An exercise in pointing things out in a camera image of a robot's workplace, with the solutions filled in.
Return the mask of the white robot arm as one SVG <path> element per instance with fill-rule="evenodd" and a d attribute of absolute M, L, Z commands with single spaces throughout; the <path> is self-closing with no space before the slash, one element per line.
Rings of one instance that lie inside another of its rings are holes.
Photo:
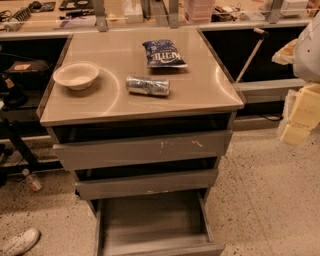
<path fill-rule="evenodd" d="M 293 65 L 296 77 L 308 82 L 298 92 L 290 90 L 285 100 L 280 140 L 299 145 L 320 123 L 320 13 L 294 39 L 277 51 L 272 61 Z"/>

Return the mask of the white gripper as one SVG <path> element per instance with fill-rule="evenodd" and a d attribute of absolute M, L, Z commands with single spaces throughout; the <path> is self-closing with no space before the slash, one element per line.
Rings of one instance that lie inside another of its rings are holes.
<path fill-rule="evenodd" d="M 299 91 L 290 89 L 285 97 L 277 136 L 288 145 L 299 145 L 320 123 L 320 84 Z"/>

